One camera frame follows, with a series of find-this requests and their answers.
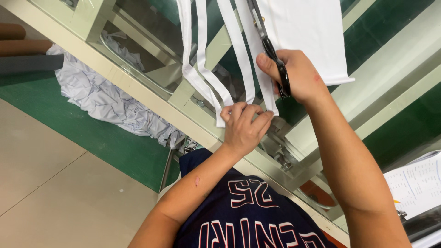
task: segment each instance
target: black scissors handle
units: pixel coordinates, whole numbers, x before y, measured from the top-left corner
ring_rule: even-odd
[[[291,95],[291,87],[289,86],[288,72],[286,71],[285,64],[279,59],[279,57],[277,57],[277,53],[274,50],[273,44],[268,39],[268,37],[264,37],[262,39],[262,44],[266,55],[277,65],[277,69],[279,71],[281,79],[281,83],[277,84],[277,87],[279,88],[280,98],[283,99],[285,97],[289,97]]]

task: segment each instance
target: beige floor tile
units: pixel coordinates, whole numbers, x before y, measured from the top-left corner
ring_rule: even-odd
[[[156,198],[86,152],[0,217],[0,247],[124,248]]]
[[[0,99],[0,216],[85,152]]]

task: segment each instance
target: green floor mat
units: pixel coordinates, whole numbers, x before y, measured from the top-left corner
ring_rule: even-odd
[[[138,182],[159,191],[169,148],[158,144],[156,139],[137,136],[96,120],[68,103],[68,98],[61,95],[53,71],[0,77],[0,98]]]

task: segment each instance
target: person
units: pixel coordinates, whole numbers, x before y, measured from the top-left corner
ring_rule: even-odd
[[[288,71],[292,97],[311,118],[323,169],[347,220],[351,247],[410,248],[380,168],[311,61],[299,50],[279,50],[277,55]],[[280,81],[275,63],[266,55],[259,54],[256,63],[274,83]],[[273,113],[238,102],[226,106],[221,116],[226,122],[224,143],[213,154],[198,149],[180,158],[182,179],[158,201],[129,247],[335,247],[290,199],[262,179],[232,168],[260,142]]]

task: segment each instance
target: paper sheet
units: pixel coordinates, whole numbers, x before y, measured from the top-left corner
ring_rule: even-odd
[[[397,210],[410,219],[441,205],[441,150],[384,174]]]

